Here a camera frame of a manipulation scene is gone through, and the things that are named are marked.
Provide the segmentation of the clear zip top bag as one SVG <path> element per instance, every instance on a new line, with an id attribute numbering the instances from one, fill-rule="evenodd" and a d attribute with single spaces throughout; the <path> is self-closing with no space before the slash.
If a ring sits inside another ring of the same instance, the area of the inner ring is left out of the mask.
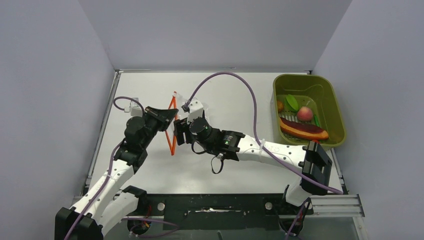
<path id="1" fill-rule="evenodd" d="M 204 117 L 203 118 L 205 118 L 206 120 L 209 120 L 209 117 L 208 117 L 208 114 L 207 114 L 208 105 L 203 104 L 203 108 L 204 108 Z M 186 119 L 186 118 L 187 117 L 183 117 L 180 113 L 178 113 L 178 119 Z M 177 146 L 178 146 L 176 137 L 174 136 L 174 123 L 173 123 L 173 126 L 170 126 L 169 130 L 165 131 L 165 136 L 166 136 L 167 144 L 169 146 L 170 154 L 171 154 L 171 156 L 174 156 L 176 154 L 176 149 L 177 149 Z M 203 149 L 202 151 L 196 151 L 195 147 L 194 147 L 195 143 L 196 143 L 196 140 L 194 140 L 193 145 L 190 144 L 191 150 L 192 150 L 193 153 L 195 153 L 197 155 L 202 155 L 202 154 L 205 154 L 207 152 L 205 149 Z"/>

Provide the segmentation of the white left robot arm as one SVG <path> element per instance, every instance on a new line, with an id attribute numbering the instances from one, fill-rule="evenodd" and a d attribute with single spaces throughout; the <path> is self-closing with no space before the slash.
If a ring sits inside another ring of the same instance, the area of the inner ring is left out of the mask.
<path id="1" fill-rule="evenodd" d="M 54 239 L 102 240 L 128 214 L 134 212 L 146 194 L 129 186 L 113 199 L 121 187 L 141 168 L 147 147 L 158 132 L 168 129 L 178 109 L 145 108 L 141 116 L 126 122 L 124 139 L 112 150 L 108 168 L 89 191 L 70 208 L 55 216 Z"/>

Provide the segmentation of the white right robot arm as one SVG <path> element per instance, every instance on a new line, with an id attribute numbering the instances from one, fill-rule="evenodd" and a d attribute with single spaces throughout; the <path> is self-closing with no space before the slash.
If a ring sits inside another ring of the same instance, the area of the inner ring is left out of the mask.
<path id="1" fill-rule="evenodd" d="M 330 191 L 333 161 L 318 142 L 285 145 L 257 141 L 241 132 L 214 128 L 203 117 L 193 121 L 179 119 L 173 126 L 179 146 L 198 144 L 203 149 L 202 154 L 210 154 L 221 163 L 225 160 L 254 161 L 294 173 L 296 176 L 287 185 L 281 199 L 281 207 L 286 213 L 295 213 L 310 196 L 325 196 Z"/>

